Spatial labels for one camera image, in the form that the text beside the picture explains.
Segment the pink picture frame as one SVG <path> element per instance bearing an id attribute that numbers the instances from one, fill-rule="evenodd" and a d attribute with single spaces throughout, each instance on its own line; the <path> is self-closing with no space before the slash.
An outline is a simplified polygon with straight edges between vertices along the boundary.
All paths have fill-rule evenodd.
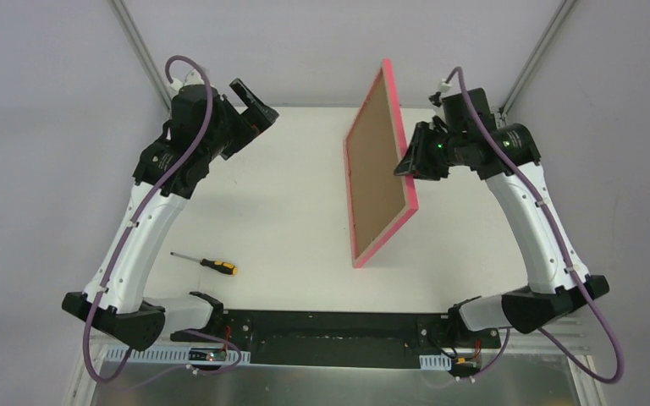
<path id="1" fill-rule="evenodd" d="M 394 175 L 407 146 L 394 68 L 385 58 L 343 138 L 354 268 L 364 267 L 419 209 L 414 179 Z"/>

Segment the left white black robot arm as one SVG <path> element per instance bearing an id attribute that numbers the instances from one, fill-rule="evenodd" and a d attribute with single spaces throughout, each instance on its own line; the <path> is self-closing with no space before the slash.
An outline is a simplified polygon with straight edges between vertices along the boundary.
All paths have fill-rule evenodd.
<path id="1" fill-rule="evenodd" d="M 146 282 L 168 230 L 185 208 L 211 162 L 227 160 L 277 120 L 278 112 L 263 103 L 236 78 L 230 88 L 245 104 L 238 112 L 226 96 L 204 84 L 182 85 L 171 100 L 171 117 L 162 133 L 140 154 L 134 185 L 118 233 L 96 275 L 82 291 L 65 294 L 62 308 L 90 321 L 92 328 L 118 339 L 134 351 L 150 348 L 162 335 L 192 329 L 204 342 L 223 335 L 224 319 L 214 313 L 219 303 L 206 294 L 151 299 Z"/>

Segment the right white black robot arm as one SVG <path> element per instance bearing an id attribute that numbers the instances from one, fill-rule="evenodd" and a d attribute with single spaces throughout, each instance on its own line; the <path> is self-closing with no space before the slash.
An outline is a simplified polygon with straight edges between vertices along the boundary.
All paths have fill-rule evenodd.
<path id="1" fill-rule="evenodd" d="M 489 328 L 530 333 L 587 305 L 609 291 L 601 275 L 591 275 L 560 226 L 544 178 L 541 154 L 527 127 L 498 127 L 482 88 L 470 90 L 476 115 L 461 94 L 445 89 L 430 95 L 436 114 L 414 128 L 396 176 L 438 181 L 452 167 L 468 167 L 495 196 L 510 225 L 526 268 L 527 284 L 486 298 L 453 305 L 447 323 L 451 343 L 465 347 Z"/>

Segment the yellow black screwdriver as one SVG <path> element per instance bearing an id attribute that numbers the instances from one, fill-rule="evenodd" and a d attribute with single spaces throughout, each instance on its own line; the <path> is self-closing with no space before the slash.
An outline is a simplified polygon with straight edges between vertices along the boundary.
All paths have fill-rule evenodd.
<path id="1" fill-rule="evenodd" d="M 170 252 L 170 255 L 183 260 L 195 262 L 200 266 L 210 268 L 223 275 L 234 276 L 238 273 L 238 268 L 234 264 L 226 261 L 212 261 L 207 258 L 195 258 L 193 256 L 184 255 L 177 252 Z"/>

